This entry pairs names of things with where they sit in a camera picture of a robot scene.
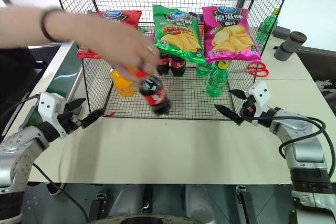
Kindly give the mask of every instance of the tabletop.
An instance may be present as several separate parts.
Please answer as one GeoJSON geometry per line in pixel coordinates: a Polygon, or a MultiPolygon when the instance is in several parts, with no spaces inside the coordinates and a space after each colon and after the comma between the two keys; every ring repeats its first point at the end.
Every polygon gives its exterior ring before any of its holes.
{"type": "MultiPolygon", "coordinates": [[[[322,119],[336,146],[336,118],[298,56],[287,62],[273,58],[273,46],[281,41],[271,38],[263,55],[270,71],[263,79],[272,94],[271,106],[322,119]]],[[[46,89],[51,71],[32,93],[46,89]]],[[[17,131],[32,104],[25,104],[10,132],[17,131]]],[[[84,106],[79,117],[87,113],[84,106]]],[[[328,145],[319,139],[330,164],[328,145]]],[[[100,118],[53,141],[35,163],[52,180],[64,183],[290,183],[279,144],[268,129],[246,122],[100,118]]],[[[45,181],[35,169],[30,180],[45,181]]]]}

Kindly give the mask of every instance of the cola bottle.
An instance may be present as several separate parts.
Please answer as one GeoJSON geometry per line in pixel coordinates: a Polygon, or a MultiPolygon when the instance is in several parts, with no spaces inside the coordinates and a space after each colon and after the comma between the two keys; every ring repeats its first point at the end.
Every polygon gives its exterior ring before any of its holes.
{"type": "Polygon", "coordinates": [[[160,63],[156,68],[159,75],[168,74],[169,72],[169,55],[164,52],[160,53],[160,63]]]}
{"type": "Polygon", "coordinates": [[[185,71],[185,60],[181,57],[172,57],[172,73],[175,77],[181,77],[185,71]]]}
{"type": "Polygon", "coordinates": [[[161,80],[142,70],[138,70],[136,75],[140,78],[144,78],[139,84],[139,89],[147,104],[152,107],[152,111],[156,115],[168,114],[172,104],[167,97],[167,92],[161,80]]]}

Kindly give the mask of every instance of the metal grid shelf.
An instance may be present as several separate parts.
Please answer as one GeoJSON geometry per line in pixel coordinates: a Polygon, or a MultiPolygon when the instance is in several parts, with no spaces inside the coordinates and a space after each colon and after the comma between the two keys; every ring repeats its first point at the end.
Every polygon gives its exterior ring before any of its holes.
{"type": "Polygon", "coordinates": [[[113,87],[104,115],[115,118],[229,120],[214,107],[215,104],[221,104],[234,109],[228,84],[220,97],[212,98],[205,89],[209,76],[198,77],[195,68],[186,68],[182,77],[174,77],[170,71],[169,74],[160,76],[160,79],[172,102],[168,115],[156,116],[139,93],[137,84],[131,97],[122,97],[113,87]]]}

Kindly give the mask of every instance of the gray thermos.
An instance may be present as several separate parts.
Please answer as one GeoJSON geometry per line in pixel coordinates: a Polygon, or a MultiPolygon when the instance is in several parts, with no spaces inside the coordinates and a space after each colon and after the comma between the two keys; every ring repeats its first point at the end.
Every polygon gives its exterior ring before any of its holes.
{"type": "Polygon", "coordinates": [[[296,52],[306,40],[307,37],[303,33],[300,33],[299,31],[291,32],[285,42],[281,43],[276,50],[274,57],[281,61],[288,60],[292,53],[296,52]]]}

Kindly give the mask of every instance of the green chips bag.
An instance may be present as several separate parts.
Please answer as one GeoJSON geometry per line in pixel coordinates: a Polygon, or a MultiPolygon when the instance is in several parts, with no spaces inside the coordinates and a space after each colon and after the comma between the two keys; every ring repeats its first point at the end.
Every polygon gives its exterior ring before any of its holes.
{"type": "Polygon", "coordinates": [[[178,9],[154,5],[155,40],[160,51],[204,63],[197,18],[178,9]]]}

